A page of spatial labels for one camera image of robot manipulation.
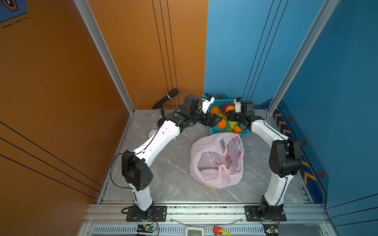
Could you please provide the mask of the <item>pink dragon fruit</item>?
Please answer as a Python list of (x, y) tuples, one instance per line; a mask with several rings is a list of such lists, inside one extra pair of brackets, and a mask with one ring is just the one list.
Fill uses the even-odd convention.
[(222, 113), (223, 115), (226, 115), (226, 109), (227, 109), (229, 106), (234, 106), (234, 103), (233, 103), (233, 102), (231, 102), (231, 103), (226, 103), (226, 104), (222, 107), (221, 113)]

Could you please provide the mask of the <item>orange tangerine fruit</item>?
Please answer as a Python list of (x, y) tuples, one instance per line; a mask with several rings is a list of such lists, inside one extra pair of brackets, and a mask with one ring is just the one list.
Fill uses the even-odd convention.
[(222, 119), (218, 124), (217, 128), (219, 129), (225, 129), (227, 127), (227, 121), (225, 119)]

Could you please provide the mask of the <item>pink plastic bag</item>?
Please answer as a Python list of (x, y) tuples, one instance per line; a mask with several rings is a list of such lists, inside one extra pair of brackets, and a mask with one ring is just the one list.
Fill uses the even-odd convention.
[(244, 154), (238, 134), (217, 133), (202, 137), (191, 148), (190, 174), (213, 190), (236, 185), (243, 177)]

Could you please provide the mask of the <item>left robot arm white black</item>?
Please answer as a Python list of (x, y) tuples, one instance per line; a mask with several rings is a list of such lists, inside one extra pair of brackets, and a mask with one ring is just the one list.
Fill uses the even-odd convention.
[(215, 127), (220, 122), (220, 117), (208, 111), (214, 101), (215, 98), (208, 93), (203, 97), (187, 95), (181, 106), (162, 118), (162, 124), (153, 137), (134, 151), (126, 150), (122, 153), (121, 174), (134, 194), (135, 210), (143, 218), (151, 217), (154, 211), (149, 189), (153, 180), (150, 166), (165, 146), (184, 129), (196, 124)]

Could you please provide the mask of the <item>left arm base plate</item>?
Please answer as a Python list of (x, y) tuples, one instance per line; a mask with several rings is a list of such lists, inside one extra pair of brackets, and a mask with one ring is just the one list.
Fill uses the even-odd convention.
[(146, 211), (140, 210), (137, 206), (131, 206), (127, 212), (127, 222), (157, 221), (165, 222), (167, 206), (151, 206)]

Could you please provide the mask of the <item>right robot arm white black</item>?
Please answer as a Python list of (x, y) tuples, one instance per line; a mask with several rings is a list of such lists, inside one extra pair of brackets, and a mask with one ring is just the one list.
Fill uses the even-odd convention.
[(286, 221), (284, 196), (294, 176), (302, 166), (300, 142), (276, 131), (265, 119), (256, 116), (251, 101), (234, 100), (235, 109), (226, 111), (227, 118), (239, 122), (246, 129), (262, 138), (270, 147), (269, 167), (272, 172), (260, 206), (246, 206), (248, 221)]

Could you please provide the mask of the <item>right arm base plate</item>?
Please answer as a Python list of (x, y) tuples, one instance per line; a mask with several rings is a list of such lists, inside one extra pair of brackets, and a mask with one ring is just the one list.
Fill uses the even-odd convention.
[(284, 204), (278, 206), (244, 206), (248, 222), (286, 222)]

